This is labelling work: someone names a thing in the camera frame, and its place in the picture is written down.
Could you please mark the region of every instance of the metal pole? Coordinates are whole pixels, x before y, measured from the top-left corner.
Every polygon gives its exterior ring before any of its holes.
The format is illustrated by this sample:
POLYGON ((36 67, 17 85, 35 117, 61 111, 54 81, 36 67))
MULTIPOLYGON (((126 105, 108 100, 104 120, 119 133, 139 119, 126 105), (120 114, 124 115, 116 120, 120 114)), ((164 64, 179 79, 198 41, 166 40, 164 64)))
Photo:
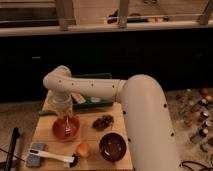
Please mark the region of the metal pole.
POLYGON ((212 12, 213 12, 213 0, 209 0, 209 2, 206 5, 206 8, 203 11, 203 15, 201 15, 198 18, 198 23, 200 25, 206 25, 206 24, 208 24, 212 12))
POLYGON ((58 15, 61 31, 68 31, 69 24, 76 24, 73 1, 72 0, 55 0, 56 12, 58 15))
POLYGON ((118 27, 126 28, 128 16, 129 0, 120 0, 118 12, 118 27))

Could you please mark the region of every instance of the glass bottle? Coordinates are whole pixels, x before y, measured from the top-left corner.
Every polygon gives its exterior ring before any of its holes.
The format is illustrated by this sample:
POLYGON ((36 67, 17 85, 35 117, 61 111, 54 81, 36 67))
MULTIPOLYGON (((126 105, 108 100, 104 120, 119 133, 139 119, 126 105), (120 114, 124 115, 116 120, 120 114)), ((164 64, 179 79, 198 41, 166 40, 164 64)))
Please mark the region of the glass bottle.
POLYGON ((213 137, 209 138, 205 143, 200 145, 200 149, 203 152, 212 152, 213 151, 213 137))
POLYGON ((194 144, 200 142, 208 135, 208 129, 201 129, 198 132, 196 132, 193 136, 190 137, 190 141, 194 144))

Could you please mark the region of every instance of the black wall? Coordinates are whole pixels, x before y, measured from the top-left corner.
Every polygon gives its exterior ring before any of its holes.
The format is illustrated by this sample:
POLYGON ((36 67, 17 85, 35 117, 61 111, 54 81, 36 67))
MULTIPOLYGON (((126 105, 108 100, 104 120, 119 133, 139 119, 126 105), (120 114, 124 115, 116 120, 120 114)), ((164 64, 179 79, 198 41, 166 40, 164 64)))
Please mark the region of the black wall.
POLYGON ((2 37, 0 101, 43 100, 42 79, 61 64, 74 75, 148 74, 164 90, 213 86, 212 38, 211 28, 2 37))

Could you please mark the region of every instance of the wooden bowl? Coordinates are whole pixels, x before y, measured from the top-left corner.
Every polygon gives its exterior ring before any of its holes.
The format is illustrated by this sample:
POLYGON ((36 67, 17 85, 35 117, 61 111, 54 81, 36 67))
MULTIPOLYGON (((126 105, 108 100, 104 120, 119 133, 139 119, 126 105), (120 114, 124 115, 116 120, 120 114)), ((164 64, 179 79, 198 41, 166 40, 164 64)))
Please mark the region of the wooden bowl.
POLYGON ((105 160, 116 162, 124 157, 126 142, 119 134, 108 133, 101 138, 99 150, 105 160))

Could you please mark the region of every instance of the handle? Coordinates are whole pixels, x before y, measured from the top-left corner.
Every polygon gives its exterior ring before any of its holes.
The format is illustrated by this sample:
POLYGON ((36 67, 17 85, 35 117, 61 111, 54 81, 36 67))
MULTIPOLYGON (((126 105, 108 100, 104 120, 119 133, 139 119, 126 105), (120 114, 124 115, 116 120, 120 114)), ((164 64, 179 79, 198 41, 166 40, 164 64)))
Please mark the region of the handle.
POLYGON ((44 158, 52 158, 52 159, 60 160, 67 163, 72 163, 74 161, 74 157, 72 156, 58 155, 58 154, 53 154, 47 151, 36 150, 36 149, 31 149, 30 154, 36 155, 39 157, 44 157, 44 158))

